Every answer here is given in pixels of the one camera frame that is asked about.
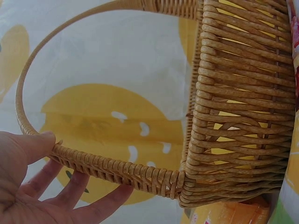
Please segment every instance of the woven basket wall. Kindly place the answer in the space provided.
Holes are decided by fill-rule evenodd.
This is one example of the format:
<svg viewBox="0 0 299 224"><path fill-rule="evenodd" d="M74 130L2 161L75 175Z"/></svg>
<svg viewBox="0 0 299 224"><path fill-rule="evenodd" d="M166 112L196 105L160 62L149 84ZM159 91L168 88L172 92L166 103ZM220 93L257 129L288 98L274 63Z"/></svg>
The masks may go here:
<svg viewBox="0 0 299 224"><path fill-rule="evenodd" d="M278 191L295 113L295 80L285 0L117 0L88 10L50 33L21 74L16 111L25 134L37 134L23 108L25 76L57 33L92 14L132 9L197 20L181 170L86 154L56 144L51 158L137 190L178 199L182 207L244 201Z"/></svg>

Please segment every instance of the tan wicker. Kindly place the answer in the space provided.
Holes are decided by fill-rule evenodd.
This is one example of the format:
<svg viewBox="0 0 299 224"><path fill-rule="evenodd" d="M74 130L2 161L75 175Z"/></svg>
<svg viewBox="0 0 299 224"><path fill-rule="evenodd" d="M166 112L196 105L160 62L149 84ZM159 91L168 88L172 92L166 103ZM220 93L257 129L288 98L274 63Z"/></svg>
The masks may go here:
<svg viewBox="0 0 299 224"><path fill-rule="evenodd" d="M37 134L23 109L25 76L40 49L61 30L111 10L180 16L198 21L182 170L116 161L60 144L55 145L51 158L98 178L176 198L182 207L244 201L279 190L288 162L295 108L286 2L229 2L116 0L65 22L42 40L22 71L16 111L23 133Z"/></svg>

